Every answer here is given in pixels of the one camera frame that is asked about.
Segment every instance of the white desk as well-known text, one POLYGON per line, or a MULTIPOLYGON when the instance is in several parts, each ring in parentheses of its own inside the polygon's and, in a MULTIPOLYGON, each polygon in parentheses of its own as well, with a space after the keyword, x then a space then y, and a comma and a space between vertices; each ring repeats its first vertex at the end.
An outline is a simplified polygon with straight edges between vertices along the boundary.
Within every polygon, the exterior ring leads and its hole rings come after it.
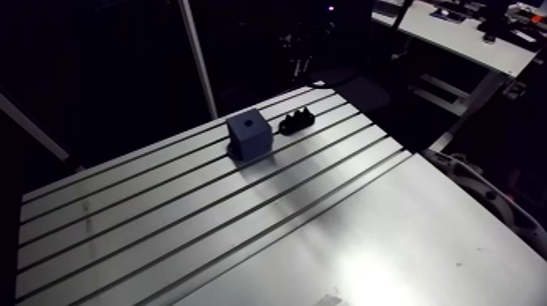
MULTIPOLYGON (((422 78, 438 87, 457 95, 457 101, 451 103, 425 90, 411 86, 417 95, 446 111, 459 116, 452 128, 441 135, 430 148, 443 150, 452 141, 453 135, 465 121, 478 111, 510 78, 517 77, 534 59, 536 53, 519 46, 496 39, 494 44, 483 42, 484 33, 477 30, 478 20, 467 19, 461 24, 431 17, 435 7, 422 1, 414 1, 400 23, 399 30, 410 37, 416 37, 441 49, 460 55, 471 62, 488 68, 489 73, 471 93, 466 93, 434 77, 424 75, 422 78)), ((395 18, 373 13, 373 20, 391 26, 395 18)))
MULTIPOLYGON (((478 20, 467 19, 455 24, 431 17, 433 11, 435 7, 431 4, 415 1, 406 12, 399 30, 510 77, 517 77, 536 56, 534 52, 499 38, 491 45, 483 42, 484 33, 477 30, 478 20)), ((395 21, 377 13, 373 13, 373 19, 385 25, 392 25, 395 21)))
POLYGON ((303 106, 315 124, 276 133, 250 164, 226 155, 221 118, 25 195, 17 305, 172 304, 233 268, 196 304, 313 305, 299 302, 338 287, 354 306, 382 292, 384 304, 545 305, 547 264, 332 90, 256 108, 275 131, 303 106))

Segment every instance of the vertical pole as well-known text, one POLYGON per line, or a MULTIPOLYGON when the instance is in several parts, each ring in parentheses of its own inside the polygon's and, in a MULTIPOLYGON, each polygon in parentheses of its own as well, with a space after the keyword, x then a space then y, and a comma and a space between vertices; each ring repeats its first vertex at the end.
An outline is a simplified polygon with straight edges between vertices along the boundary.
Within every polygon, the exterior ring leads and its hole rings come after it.
POLYGON ((214 120, 218 118, 217 106, 215 105, 215 99, 212 96, 211 83, 209 83, 205 60, 203 59, 201 45, 199 44, 198 32, 195 29, 194 17, 192 16, 192 10, 190 9, 190 0, 178 0, 178 4, 181 8, 182 18, 184 19, 184 25, 186 26, 186 33, 190 40, 190 46, 194 53, 194 60, 198 68, 203 93, 205 94, 205 101, 207 102, 211 118, 214 120))

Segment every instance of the table leg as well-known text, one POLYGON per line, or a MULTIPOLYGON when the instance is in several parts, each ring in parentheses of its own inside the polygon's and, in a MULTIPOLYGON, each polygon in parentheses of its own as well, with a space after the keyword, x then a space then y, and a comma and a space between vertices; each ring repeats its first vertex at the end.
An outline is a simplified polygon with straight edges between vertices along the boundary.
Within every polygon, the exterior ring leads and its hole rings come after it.
POLYGON ((448 131, 444 132, 435 142, 433 142, 429 149, 437 152, 442 151, 452 141, 454 134, 463 126, 467 119, 483 107, 507 80, 509 80, 509 77, 504 73, 494 71, 488 72, 484 79, 463 102, 463 105, 466 106, 466 110, 460 118, 448 131))

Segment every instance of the aluminum table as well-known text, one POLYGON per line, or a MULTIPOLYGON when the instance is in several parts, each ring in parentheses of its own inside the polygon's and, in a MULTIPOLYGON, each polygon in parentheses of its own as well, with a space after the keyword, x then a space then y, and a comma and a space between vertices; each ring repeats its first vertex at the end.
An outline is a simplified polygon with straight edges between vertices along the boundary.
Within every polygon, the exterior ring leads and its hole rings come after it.
POLYGON ((17 305, 545 305, 547 264, 332 90, 255 107, 270 154, 225 119, 24 196, 17 305))

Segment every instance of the cube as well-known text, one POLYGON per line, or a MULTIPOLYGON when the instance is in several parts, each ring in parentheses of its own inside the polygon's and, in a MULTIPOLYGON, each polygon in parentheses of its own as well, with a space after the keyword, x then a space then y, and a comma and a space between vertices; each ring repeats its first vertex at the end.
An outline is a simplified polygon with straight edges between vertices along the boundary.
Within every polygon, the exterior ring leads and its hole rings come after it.
POLYGON ((230 134, 229 155, 235 160, 249 161, 272 150, 272 127, 255 109, 226 120, 230 134))

